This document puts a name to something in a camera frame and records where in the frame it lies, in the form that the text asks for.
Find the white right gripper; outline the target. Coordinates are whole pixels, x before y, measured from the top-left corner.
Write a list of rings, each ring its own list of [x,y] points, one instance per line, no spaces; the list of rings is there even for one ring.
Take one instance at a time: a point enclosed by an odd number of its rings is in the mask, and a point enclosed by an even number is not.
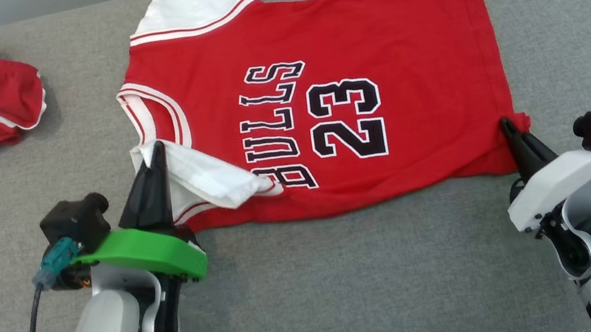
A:
[[[508,208],[517,230],[537,229],[546,216],[560,219],[555,226],[562,229],[591,221],[591,151],[572,150],[558,156],[508,117],[499,124],[525,184]]]

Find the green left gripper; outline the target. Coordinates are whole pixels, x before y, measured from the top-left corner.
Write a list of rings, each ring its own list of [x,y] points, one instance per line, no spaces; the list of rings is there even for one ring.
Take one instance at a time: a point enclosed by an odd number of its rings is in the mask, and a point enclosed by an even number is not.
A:
[[[81,252],[72,265],[91,267],[95,294],[113,289],[133,295],[139,305],[139,332],[179,332],[181,286],[206,276],[207,254],[192,238],[140,230],[173,224],[162,141],[153,143],[149,162],[150,167],[140,167],[134,178],[119,220],[123,230],[108,233],[96,251]]]

